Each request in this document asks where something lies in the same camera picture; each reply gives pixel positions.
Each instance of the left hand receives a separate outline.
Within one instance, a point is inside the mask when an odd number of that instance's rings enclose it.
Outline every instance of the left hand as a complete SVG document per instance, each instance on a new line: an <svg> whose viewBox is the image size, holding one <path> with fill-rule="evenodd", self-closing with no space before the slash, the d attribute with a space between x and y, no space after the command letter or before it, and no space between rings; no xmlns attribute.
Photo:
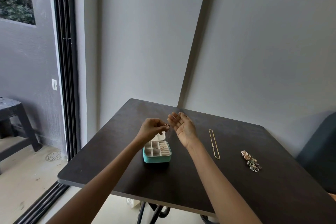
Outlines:
<svg viewBox="0 0 336 224"><path fill-rule="evenodd" d="M139 144L142 148L145 143L152 140L157 134L162 135L163 131L167 132L168 130L169 125L165 124L162 120L147 118L141 125L141 128L133 141Z"/></svg>

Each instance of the ring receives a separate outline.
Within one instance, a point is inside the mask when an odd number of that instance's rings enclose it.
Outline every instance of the ring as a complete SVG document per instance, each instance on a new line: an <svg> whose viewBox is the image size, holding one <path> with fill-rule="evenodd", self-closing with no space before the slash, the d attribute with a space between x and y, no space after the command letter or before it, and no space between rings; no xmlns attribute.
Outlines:
<svg viewBox="0 0 336 224"><path fill-rule="evenodd" d="M247 151L241 151L241 154L243 155L244 159L247 160L247 165L252 171L258 172L262 169L262 167L257 163L258 161L252 157L251 154L248 154Z"/></svg>

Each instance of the stool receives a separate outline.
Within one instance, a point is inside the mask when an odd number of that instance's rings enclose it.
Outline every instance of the stool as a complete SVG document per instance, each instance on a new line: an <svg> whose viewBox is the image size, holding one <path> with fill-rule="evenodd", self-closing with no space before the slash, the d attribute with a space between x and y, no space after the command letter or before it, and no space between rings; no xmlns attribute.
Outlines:
<svg viewBox="0 0 336 224"><path fill-rule="evenodd" d="M27 138L0 151L0 161L3 161L5 158L8 158L30 144L35 152L42 148L42 145L36 139L34 130L29 122L22 103L13 99L0 97L0 121L5 121L8 124L9 118L13 116L18 116Z"/></svg>

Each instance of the wall outlet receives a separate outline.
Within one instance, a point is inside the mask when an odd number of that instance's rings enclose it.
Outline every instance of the wall outlet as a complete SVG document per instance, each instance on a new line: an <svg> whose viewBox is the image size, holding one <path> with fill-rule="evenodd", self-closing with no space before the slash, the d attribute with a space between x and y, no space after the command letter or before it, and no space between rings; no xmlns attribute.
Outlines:
<svg viewBox="0 0 336 224"><path fill-rule="evenodd" d="M51 79L51 85L53 90L57 90L57 81L54 79Z"/></svg>

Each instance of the door frame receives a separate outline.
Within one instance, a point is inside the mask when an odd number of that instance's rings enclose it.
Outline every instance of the door frame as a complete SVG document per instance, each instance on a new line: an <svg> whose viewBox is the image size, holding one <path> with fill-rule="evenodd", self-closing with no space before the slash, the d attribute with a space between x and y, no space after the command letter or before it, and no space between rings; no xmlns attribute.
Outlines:
<svg viewBox="0 0 336 224"><path fill-rule="evenodd" d="M75 0L54 0L68 161L81 149ZM56 181L16 221L37 223L69 188Z"/></svg>

